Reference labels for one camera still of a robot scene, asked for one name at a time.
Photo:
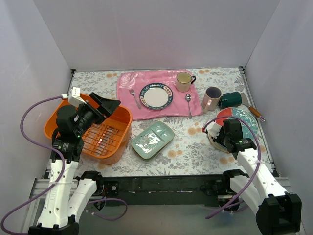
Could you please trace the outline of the red and teal floral plate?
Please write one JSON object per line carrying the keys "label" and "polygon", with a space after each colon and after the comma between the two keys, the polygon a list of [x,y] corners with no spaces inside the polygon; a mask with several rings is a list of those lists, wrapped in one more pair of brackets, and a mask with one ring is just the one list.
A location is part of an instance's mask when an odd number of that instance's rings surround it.
{"label": "red and teal floral plate", "polygon": [[[218,118],[218,117],[225,117],[225,116],[232,116],[232,117],[237,117],[237,118],[242,119],[244,122],[246,122],[249,125],[249,127],[251,128],[253,133],[255,135],[258,135],[257,120],[254,118],[254,116],[251,113],[249,113],[243,109],[230,107],[230,108],[225,108],[225,109],[221,110],[217,114],[216,117]],[[250,132],[250,130],[247,128],[247,126],[244,125],[242,122],[241,122],[241,126],[242,126],[242,131],[243,131],[243,138],[250,138],[250,139],[254,140],[254,137],[253,137],[252,133]]]}

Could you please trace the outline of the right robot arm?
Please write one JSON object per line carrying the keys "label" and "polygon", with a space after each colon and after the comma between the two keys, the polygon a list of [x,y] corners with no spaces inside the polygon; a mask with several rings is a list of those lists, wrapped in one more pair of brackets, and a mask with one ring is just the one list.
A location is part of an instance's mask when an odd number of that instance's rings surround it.
{"label": "right robot arm", "polygon": [[244,138],[245,122],[236,117],[224,117],[223,124],[211,121],[203,128],[212,142],[224,146],[245,169],[225,172],[222,191],[241,197],[253,211],[257,226],[264,235],[296,233],[301,227],[302,202],[289,193],[261,161],[257,138]]}

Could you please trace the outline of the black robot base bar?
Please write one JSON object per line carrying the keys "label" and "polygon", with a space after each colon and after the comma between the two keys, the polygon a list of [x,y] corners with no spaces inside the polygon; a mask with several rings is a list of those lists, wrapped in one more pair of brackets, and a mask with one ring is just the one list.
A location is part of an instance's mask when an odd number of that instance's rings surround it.
{"label": "black robot base bar", "polygon": [[234,196],[223,174],[104,177],[105,195],[128,205],[218,207]]}

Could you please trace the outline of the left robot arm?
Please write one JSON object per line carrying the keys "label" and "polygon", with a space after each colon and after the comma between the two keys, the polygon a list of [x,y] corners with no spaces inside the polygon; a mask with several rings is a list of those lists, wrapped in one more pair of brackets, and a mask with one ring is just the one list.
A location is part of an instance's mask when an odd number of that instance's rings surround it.
{"label": "left robot arm", "polygon": [[100,195],[104,184],[100,173],[91,172],[83,178],[78,192],[70,195],[71,184],[84,147],[83,135],[93,124],[102,124],[120,105],[119,100],[102,98],[95,93],[89,100],[69,95],[68,105],[56,112],[56,129],[51,140],[51,176],[43,211],[30,235],[77,235],[79,216],[88,199]]}

